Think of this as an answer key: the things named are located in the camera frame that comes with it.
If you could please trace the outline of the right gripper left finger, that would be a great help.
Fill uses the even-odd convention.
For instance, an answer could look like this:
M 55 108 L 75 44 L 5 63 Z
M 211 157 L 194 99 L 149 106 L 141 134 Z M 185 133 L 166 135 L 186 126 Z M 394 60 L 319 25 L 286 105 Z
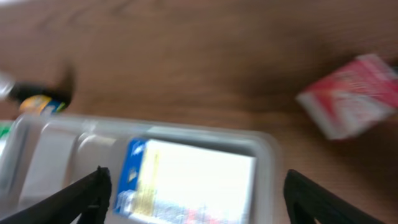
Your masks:
M 8 216 L 1 224 L 78 223 L 104 224 L 112 183 L 109 169 L 97 170 L 45 200 Z

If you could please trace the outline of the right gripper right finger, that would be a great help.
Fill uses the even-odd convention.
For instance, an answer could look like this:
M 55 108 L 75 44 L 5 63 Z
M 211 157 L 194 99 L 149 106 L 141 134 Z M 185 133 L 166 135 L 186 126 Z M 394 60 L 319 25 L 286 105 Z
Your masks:
M 293 169 L 284 181 L 284 199 L 293 224 L 383 224 Z

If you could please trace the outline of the blue white medicine box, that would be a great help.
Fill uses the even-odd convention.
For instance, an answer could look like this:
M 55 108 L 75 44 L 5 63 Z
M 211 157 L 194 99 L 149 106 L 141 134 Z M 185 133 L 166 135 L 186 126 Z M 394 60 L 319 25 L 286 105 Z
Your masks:
M 132 139 L 113 212 L 144 223 L 247 223 L 256 159 Z

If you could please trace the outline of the red white medicine box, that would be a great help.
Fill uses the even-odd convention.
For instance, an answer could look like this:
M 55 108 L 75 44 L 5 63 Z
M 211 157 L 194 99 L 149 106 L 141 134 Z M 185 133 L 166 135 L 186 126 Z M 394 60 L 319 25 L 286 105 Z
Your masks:
M 360 55 L 296 99 L 327 139 L 352 138 L 397 111 L 397 69 L 375 54 Z

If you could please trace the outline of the clear plastic container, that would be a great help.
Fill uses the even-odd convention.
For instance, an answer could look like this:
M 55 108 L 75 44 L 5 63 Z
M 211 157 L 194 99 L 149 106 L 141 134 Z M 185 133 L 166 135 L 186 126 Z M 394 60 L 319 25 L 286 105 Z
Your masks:
M 82 116 L 19 117 L 1 154 L 1 220 L 25 210 L 97 170 L 111 176 L 104 223 L 144 223 L 113 212 L 132 139 L 155 139 L 256 159 L 249 221 L 274 223 L 277 144 L 267 134 Z

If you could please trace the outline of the green white medicine box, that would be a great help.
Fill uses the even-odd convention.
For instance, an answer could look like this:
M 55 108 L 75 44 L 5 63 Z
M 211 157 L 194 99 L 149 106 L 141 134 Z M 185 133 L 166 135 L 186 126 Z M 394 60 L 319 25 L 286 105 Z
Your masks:
M 1 120 L 0 122 L 0 154 L 5 148 L 13 123 L 11 120 Z

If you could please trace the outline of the dark syrup bottle white cap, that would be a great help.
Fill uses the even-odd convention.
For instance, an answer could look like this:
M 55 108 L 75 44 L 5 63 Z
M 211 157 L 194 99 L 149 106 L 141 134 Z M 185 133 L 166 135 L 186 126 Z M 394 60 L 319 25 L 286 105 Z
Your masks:
M 14 102 L 21 113 L 55 114 L 67 109 L 75 91 L 75 69 L 66 68 L 55 86 L 19 82 L 1 72 L 1 100 Z

